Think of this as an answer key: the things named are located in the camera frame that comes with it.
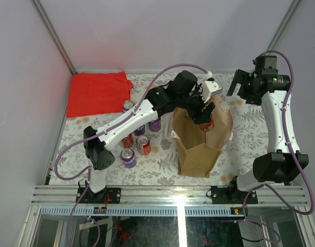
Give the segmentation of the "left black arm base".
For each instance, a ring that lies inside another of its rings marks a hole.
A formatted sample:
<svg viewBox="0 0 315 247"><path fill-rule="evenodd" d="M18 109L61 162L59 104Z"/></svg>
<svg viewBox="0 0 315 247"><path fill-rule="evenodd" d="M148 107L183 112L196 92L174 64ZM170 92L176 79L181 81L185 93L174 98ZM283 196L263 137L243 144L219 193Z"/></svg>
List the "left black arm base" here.
<svg viewBox="0 0 315 247"><path fill-rule="evenodd" d="M83 185L78 182L76 202L81 204L119 204L121 199L121 188L105 187L102 191L93 193L89 188L89 183L85 181Z"/></svg>

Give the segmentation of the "brown jute canvas bag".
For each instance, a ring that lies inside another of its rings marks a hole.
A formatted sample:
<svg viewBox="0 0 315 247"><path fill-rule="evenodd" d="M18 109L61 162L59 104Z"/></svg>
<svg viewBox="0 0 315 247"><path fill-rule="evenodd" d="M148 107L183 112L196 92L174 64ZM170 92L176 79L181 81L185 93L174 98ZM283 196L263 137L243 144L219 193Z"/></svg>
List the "brown jute canvas bag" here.
<svg viewBox="0 0 315 247"><path fill-rule="evenodd" d="M172 116L171 136L176 139L178 150L178 175L209 178L222 149L233 138L233 115L228 104L214 95L212 130L202 131L194 124L185 109L176 108Z"/></svg>

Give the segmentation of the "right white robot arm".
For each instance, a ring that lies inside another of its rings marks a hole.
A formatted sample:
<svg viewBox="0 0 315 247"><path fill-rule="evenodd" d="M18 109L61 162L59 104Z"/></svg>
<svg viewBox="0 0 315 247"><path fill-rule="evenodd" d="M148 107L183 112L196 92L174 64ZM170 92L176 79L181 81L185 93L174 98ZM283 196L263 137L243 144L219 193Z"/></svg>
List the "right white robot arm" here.
<svg viewBox="0 0 315 247"><path fill-rule="evenodd" d="M268 151L254 160L252 170L232 179L227 196L233 203L241 202L246 191L266 182L293 181L309 162L308 155L301 153L293 130L290 77L278 73L276 56L260 55L253 64L251 73L235 71L227 95L231 96L239 85L237 95L241 99L261 106L268 128Z"/></svg>

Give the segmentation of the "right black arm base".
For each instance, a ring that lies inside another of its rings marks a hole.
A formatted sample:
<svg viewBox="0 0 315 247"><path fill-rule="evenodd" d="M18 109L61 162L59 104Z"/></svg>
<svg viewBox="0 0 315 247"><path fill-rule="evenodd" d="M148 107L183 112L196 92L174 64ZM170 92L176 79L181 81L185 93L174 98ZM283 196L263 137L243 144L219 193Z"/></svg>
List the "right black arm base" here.
<svg viewBox="0 0 315 247"><path fill-rule="evenodd" d="M206 192L206 197L212 200L213 204L258 204L255 192L240 191L236 184L237 176L233 177L227 187L211 186Z"/></svg>

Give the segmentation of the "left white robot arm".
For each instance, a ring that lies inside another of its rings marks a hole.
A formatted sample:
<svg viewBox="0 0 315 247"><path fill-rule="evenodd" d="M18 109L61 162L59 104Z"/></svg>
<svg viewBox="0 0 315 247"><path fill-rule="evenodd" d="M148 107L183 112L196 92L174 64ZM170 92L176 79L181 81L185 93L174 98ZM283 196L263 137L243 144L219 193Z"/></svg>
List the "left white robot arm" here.
<svg viewBox="0 0 315 247"><path fill-rule="evenodd" d="M210 101L222 91L211 73L208 79L198 83L197 77L186 70L164 86L150 89L143 100L111 123L83 131L85 155L91 161L87 196L94 203L105 199L107 169L115 162L111 150L140 126L162 117L175 108L185 109L194 124L206 124L211 119L215 105Z"/></svg>

